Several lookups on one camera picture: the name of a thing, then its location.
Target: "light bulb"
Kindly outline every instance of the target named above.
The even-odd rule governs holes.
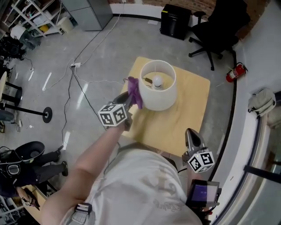
[[[155,75],[152,79],[152,83],[155,87],[161,87],[163,84],[163,78],[160,75]]]

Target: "white lamp shade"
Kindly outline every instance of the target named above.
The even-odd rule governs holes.
[[[151,72],[160,72],[170,76],[173,79],[172,85],[164,90],[155,90],[146,86],[142,79]],[[154,111],[162,111],[171,107],[177,98],[176,72],[167,62],[162,60],[153,60],[146,63],[140,72],[139,90],[144,107]]]

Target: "purple rag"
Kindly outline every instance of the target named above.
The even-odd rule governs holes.
[[[128,77],[128,93],[132,95],[132,104],[137,104],[139,109],[142,109],[142,98],[139,90],[139,79],[132,76]]]

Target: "lamp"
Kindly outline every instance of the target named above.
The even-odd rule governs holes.
[[[143,79],[145,76],[152,80],[151,87],[145,83]],[[154,111],[171,107],[177,98],[176,78],[176,72],[169,63],[162,60],[146,63],[141,69],[139,78],[139,90],[144,107]]]

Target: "fire extinguisher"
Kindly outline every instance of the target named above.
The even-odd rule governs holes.
[[[242,76],[243,74],[246,74],[247,68],[243,65],[243,63],[239,62],[236,64],[236,66],[227,73],[227,81],[232,82],[236,78]]]

